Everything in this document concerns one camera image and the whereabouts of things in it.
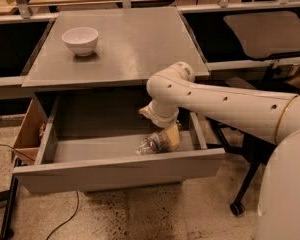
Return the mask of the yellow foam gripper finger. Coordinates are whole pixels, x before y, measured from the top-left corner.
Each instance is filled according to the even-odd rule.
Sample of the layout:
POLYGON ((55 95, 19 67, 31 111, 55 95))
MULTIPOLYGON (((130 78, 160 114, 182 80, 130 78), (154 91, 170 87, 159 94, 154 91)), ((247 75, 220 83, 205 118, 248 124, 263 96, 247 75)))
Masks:
POLYGON ((141 108, 138 113, 142 116, 144 116, 145 118, 149 119, 150 118, 150 114, 149 114, 149 106, 145 106, 143 108, 141 108))
POLYGON ((181 142, 179 126, 177 124, 173 124, 167 127, 164 130, 164 134, 166 136, 169 149, 171 151, 176 150, 179 147, 181 142))

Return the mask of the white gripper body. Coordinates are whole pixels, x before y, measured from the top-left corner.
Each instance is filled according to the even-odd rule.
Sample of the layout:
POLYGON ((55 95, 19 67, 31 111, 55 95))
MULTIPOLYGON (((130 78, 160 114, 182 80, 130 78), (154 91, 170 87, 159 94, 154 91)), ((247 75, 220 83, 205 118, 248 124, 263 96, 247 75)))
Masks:
POLYGON ((158 127, 167 128, 173 125, 178 117, 179 108, 152 100, 147 108, 148 118, 158 127))

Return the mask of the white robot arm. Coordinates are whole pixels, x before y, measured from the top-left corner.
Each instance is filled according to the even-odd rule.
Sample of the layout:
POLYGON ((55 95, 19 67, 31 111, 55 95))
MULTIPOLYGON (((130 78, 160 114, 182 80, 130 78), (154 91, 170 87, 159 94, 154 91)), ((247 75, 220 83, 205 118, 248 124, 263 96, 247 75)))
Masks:
POLYGON ((140 113, 161 128, 185 108, 274 144, 255 240, 300 240, 300 95, 197 84, 185 62, 153 74, 146 88, 152 101, 140 113))

